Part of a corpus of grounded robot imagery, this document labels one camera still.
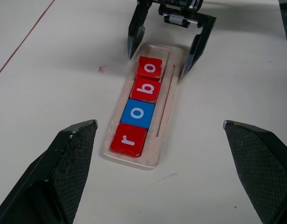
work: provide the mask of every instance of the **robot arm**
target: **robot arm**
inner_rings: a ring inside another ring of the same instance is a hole
[[[188,28],[191,23],[202,28],[201,34],[195,36],[184,65],[181,77],[185,76],[202,55],[216,18],[200,14],[197,11],[203,0],[137,0],[137,7],[129,26],[128,57],[132,58],[144,35],[144,21],[152,3],[159,3],[159,15],[164,16],[166,23]]]

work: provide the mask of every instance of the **blue letter tile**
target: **blue letter tile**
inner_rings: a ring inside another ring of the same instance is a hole
[[[129,99],[121,122],[148,129],[154,113],[154,104]]]

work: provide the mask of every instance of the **red line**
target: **red line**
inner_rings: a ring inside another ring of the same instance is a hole
[[[29,34],[33,31],[33,29],[36,27],[36,25],[39,23],[39,21],[42,19],[42,17],[46,14],[46,12],[48,11],[48,9],[51,7],[51,5],[53,4],[55,0],[53,0],[50,5],[46,8],[46,10],[43,12],[43,14],[40,16],[40,18],[36,21],[35,25],[31,28],[31,30],[29,31],[29,33],[27,34],[27,36],[24,38],[24,40],[20,43],[20,45],[16,48],[16,50],[12,53],[12,55],[9,57],[9,59],[7,60],[7,62],[3,65],[3,67],[0,69],[0,73],[2,72],[2,70],[6,67],[6,65],[9,63],[9,61],[12,59],[12,57],[15,55],[15,53],[18,51],[18,49],[21,47],[21,45],[24,43],[24,41],[27,39],[27,37],[29,36]]]

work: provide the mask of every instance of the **red letter tile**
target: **red letter tile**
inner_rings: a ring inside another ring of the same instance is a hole
[[[137,69],[137,77],[149,78],[159,81],[162,74],[162,60],[156,58],[148,58],[141,56],[139,59],[139,67]]]
[[[120,123],[110,149],[117,153],[140,157],[146,134],[145,128]]]
[[[156,103],[160,88],[161,83],[157,81],[145,78],[136,78],[130,98],[148,103]]]

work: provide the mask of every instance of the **white table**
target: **white table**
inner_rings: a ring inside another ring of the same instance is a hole
[[[204,55],[180,82],[160,163],[152,171],[100,156],[133,65],[126,36],[135,5],[57,0],[3,70],[0,204],[60,130],[97,119],[74,223],[260,224],[222,125],[225,119],[257,125],[287,145],[287,42],[277,0],[204,3],[202,11],[217,23]],[[190,45],[197,29],[165,24],[157,9],[146,20],[144,42]]]
[[[0,0],[0,69],[52,0]]]

